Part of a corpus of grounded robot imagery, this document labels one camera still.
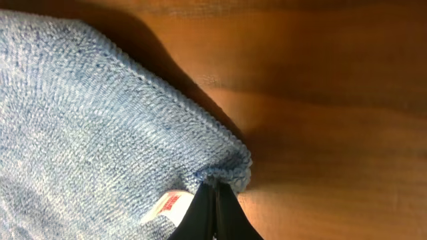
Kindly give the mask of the blue microfiber cloth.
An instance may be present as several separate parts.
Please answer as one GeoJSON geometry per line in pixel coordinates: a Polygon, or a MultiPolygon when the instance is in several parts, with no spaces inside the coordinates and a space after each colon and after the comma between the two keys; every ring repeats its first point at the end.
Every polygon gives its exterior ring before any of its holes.
{"type": "Polygon", "coordinates": [[[172,189],[250,181],[247,147],[75,20],[1,12],[1,238],[166,239],[172,189]]]}

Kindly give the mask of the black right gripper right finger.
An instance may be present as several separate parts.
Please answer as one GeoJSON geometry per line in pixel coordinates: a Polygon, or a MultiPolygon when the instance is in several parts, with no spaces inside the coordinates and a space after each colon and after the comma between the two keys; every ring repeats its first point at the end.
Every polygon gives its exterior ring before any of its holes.
{"type": "Polygon", "coordinates": [[[263,240],[248,221],[231,187],[216,185],[216,237],[217,240],[263,240]]]}

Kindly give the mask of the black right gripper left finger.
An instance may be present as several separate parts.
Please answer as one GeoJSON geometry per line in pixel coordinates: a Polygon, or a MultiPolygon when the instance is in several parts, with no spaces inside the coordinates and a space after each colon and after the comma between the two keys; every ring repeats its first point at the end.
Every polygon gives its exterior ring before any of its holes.
{"type": "Polygon", "coordinates": [[[214,188],[202,183],[183,220],[168,240],[213,240],[216,227],[215,203],[214,188]]]}

